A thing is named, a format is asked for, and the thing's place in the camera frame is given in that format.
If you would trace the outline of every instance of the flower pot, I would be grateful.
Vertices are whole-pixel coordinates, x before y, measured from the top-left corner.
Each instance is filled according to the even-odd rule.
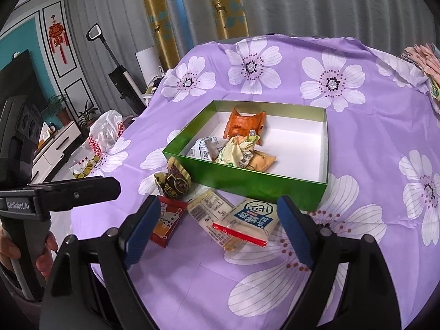
[[[59,121],[61,121],[61,123],[64,126],[67,126],[72,119],[70,118],[69,114],[67,113],[67,110],[65,108],[61,109],[56,116],[58,117]]]

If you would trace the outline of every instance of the gold curtain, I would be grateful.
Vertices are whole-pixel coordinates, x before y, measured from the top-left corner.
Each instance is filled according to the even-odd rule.
[[[243,0],[210,0],[219,39],[249,36]]]
[[[165,69],[174,68],[180,60],[171,28],[166,0],[144,0],[151,32]]]

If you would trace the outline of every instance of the red snack package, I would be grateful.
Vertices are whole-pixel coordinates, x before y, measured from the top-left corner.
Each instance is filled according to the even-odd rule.
[[[159,222],[153,230],[153,234],[150,237],[154,243],[165,248],[171,237],[171,233],[174,231],[175,226],[183,216],[183,212],[186,210],[187,203],[170,200],[162,196],[158,196],[161,202],[161,217]]]
[[[224,130],[224,139],[230,139],[233,136],[260,136],[261,130],[265,125],[266,112],[261,112],[248,117],[241,115],[234,108],[230,114],[229,120]]]

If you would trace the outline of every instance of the drawer handle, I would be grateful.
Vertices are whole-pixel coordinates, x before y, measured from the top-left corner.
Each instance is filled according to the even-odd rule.
[[[64,139],[64,141],[63,141],[61,144],[58,145],[58,147],[56,148],[56,150],[60,150],[61,147],[64,145],[64,143],[65,143],[67,140],[69,140],[69,137],[66,137],[66,138]]]
[[[37,170],[37,172],[35,173],[34,177],[32,177],[31,183],[35,180],[35,178],[38,176],[38,174],[40,173],[40,171]]]

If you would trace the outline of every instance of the black screen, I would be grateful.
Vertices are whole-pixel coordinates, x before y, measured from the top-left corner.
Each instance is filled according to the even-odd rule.
[[[0,71],[0,107],[3,107],[6,99],[16,95],[29,96],[40,112],[48,106],[28,50],[20,53]]]

